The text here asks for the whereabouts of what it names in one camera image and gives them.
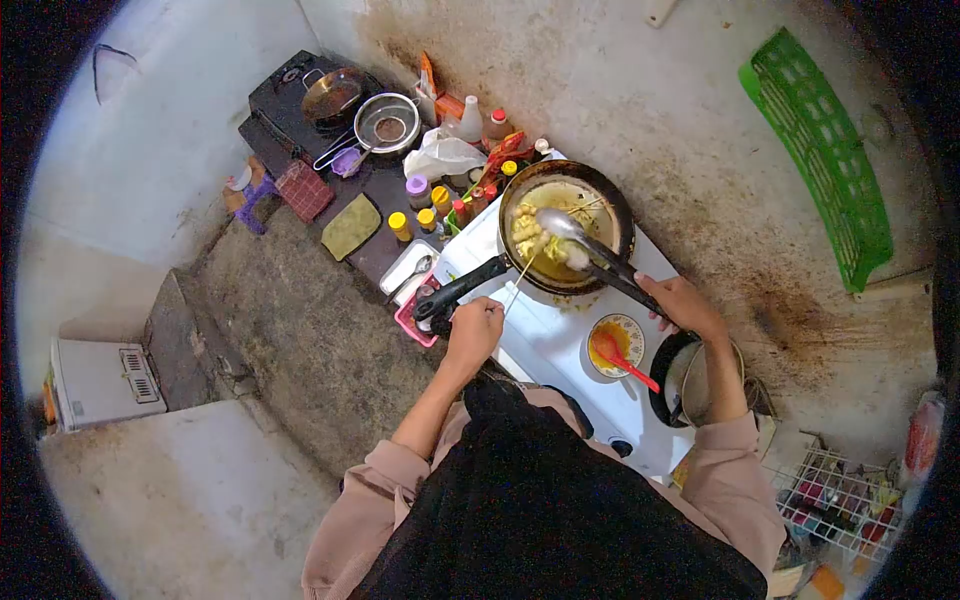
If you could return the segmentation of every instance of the pink basket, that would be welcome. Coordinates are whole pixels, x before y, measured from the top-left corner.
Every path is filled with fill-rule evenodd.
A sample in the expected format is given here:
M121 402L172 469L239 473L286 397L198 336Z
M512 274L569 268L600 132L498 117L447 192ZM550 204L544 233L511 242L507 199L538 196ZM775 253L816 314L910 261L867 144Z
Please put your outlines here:
M426 277L423 278L423 284L432 285L434 288L440 288L440 282L433 277L433 271L426 274ZM402 306L394 313L394 321L396 321L403 330L407 332L407 335L413 339L420 342L420 345L424 348L430 348L437 342L436 335L428 336L419 329L417 329L417 324L414 322L414 306L417 304L417 294L411 294L410 298L403 303Z

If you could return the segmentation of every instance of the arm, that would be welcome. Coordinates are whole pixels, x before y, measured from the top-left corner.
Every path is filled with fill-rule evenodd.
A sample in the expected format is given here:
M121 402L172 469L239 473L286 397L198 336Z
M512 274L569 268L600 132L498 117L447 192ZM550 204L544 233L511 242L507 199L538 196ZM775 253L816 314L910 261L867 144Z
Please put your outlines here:
M740 373L723 317L689 281L656 282L637 274L637 284L653 296L677 325L704 341L709 384L709 424L696 433L681 497L704 514L768 579L786 539L774 490L756 456L758 434L747 409ZM666 329L669 323L661 323Z
M308 600L347 597L370 569L396 525L395 497L416 497L453 399L480 370L503 331L503 305L480 298L457 308L446 356L433 380L363 465L344 475L344 491L327 511L307 551L301 583Z
M446 356L433 381L403 418L391 442L426 459L433 454L450 404L480 371L503 333L503 304L481 297L453 313Z

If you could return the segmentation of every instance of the yellow bottle cap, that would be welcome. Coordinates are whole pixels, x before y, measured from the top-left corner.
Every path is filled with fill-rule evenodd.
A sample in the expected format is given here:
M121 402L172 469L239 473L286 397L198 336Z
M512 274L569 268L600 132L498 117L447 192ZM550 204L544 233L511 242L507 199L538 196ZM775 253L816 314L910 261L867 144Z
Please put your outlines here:
M430 192L430 200L433 201L434 206L446 204L450 202L450 192L445 187L438 185Z
M432 228L436 220L437 215L433 214L433 211L429 208L425 208L417 213L417 223L420 223L421 227Z
M394 231L403 231L407 227L407 216L402 212L395 212L387 219L387 225Z

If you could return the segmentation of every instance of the purple lid jar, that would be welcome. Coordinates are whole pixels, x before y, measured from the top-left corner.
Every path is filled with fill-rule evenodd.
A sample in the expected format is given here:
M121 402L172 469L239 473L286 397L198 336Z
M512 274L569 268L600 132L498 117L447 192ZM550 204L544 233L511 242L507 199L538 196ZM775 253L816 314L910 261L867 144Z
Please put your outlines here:
M413 210L423 210L433 205L430 200L430 182L423 175L414 175L407 180L407 196Z

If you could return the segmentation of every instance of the vent grille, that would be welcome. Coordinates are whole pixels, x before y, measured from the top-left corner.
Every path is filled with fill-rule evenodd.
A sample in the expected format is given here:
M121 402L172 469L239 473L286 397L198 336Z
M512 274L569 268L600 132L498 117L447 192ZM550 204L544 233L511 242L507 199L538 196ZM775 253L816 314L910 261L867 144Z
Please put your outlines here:
M160 400L150 369L147 367L146 359L141 351L120 350L120 362L123 364L124 376L130 383L133 399L136 400L137 404Z
M126 373L143 372L143 356L136 350L120 350L120 360Z

